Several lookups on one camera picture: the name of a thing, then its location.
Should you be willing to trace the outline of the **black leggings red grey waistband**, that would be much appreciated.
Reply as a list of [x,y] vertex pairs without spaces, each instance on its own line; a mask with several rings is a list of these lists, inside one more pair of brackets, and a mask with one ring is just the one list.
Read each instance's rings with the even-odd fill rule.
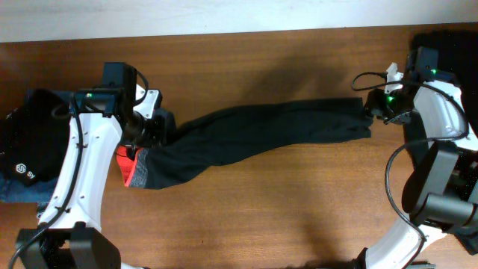
[[171,112],[153,117],[159,141],[117,150],[123,184],[159,190],[187,183],[209,167],[301,143],[369,138],[372,118],[360,98],[310,99],[215,111],[177,126]]

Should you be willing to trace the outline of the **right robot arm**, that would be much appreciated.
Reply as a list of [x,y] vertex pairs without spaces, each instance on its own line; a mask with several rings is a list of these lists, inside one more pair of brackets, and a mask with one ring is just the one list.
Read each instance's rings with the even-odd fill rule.
[[[365,113],[384,124],[417,126],[388,159],[386,195],[398,215],[392,228],[353,259],[351,268],[427,268],[415,262],[430,244],[455,235],[477,254],[477,135],[462,104],[454,74],[438,67],[438,50],[411,51],[406,69],[396,64],[380,73],[384,83],[367,87]],[[408,150],[415,168],[397,205],[389,189],[394,159]]]

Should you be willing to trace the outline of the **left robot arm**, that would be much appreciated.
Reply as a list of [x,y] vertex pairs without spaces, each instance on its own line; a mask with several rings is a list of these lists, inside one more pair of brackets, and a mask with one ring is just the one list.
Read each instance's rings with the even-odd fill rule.
[[169,120],[155,115],[161,92],[138,85],[144,75],[107,62],[100,85],[80,89],[69,103],[69,143],[52,198],[35,229],[21,229],[9,268],[126,269],[103,234],[102,198],[119,145],[132,150],[165,143]]

